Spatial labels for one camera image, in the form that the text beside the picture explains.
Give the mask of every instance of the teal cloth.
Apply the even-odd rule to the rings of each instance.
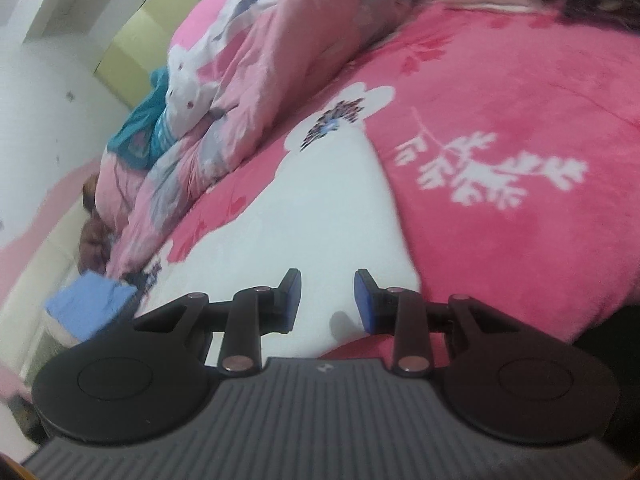
[[[166,93],[169,89],[167,67],[149,76],[151,93],[131,112],[122,129],[107,143],[134,170],[150,170],[156,161],[175,144],[165,120]]]

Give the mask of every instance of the blue cloth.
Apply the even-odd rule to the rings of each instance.
[[[73,337],[86,341],[108,325],[137,289],[85,272],[45,303],[45,310]]]
[[[175,144],[164,113],[169,90],[168,68],[154,70],[149,80],[153,87],[151,94],[134,108],[122,129],[107,143],[107,150],[134,170],[150,170]]]

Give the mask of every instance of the gray ribbed surface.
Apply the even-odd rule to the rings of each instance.
[[[510,446],[454,418],[425,381],[377,361],[273,359],[259,378],[226,381],[206,409],[138,446],[54,439],[26,466],[40,480],[619,480],[595,440]]]

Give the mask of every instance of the white blanket section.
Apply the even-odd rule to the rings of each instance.
[[[353,298],[357,269],[369,269],[379,286],[418,290],[391,190],[363,131],[343,125],[300,152],[305,134],[289,134],[286,147],[295,149],[274,180],[184,262],[168,264],[170,247],[163,248],[163,271],[143,312],[188,292],[230,300],[244,288],[277,286],[295,267],[302,273],[295,326],[263,336],[262,357],[308,358],[365,335]],[[221,342],[214,334],[207,365],[216,364]]]

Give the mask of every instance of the pink fleece blanket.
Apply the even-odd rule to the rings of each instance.
[[[168,259],[242,214],[287,152],[356,123],[395,193],[423,295],[466,293],[569,341],[638,282],[638,103],[636,36],[426,7],[206,194]],[[299,145],[285,146],[292,131]],[[388,359],[391,348],[376,336],[332,356]]]
[[[417,0],[203,0],[169,52],[177,143],[146,176],[109,277],[140,270],[190,206]]]

